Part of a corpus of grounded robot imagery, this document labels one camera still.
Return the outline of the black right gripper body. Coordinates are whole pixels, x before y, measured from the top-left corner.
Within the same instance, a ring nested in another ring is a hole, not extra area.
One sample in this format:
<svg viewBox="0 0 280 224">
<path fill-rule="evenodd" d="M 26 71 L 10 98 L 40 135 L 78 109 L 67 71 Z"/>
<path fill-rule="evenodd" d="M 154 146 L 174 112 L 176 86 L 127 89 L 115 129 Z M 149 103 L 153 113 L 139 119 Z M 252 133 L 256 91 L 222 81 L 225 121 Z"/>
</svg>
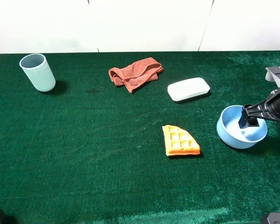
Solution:
<svg viewBox="0 0 280 224">
<path fill-rule="evenodd" d="M 244 105 L 249 118 L 280 122 L 280 87 L 273 90 L 267 99 L 255 105 Z"/>
</svg>

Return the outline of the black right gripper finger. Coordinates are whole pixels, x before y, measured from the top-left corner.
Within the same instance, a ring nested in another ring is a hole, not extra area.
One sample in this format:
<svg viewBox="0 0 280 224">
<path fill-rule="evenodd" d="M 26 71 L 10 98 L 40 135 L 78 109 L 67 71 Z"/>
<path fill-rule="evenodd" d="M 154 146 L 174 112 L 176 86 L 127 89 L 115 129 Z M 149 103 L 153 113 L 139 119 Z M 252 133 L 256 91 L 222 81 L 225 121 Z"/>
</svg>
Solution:
<svg viewBox="0 0 280 224">
<path fill-rule="evenodd" d="M 241 112 L 241 117 L 238 121 L 238 125 L 239 125 L 240 129 L 249 127 L 248 119 L 249 119 L 248 114 L 247 114 L 246 110 L 243 109 Z"/>
<path fill-rule="evenodd" d="M 248 125 L 249 127 L 258 127 L 258 126 L 259 126 L 259 123 L 258 123 L 257 118 L 248 118 L 248 119 L 247 119 L 247 125 Z"/>
</svg>

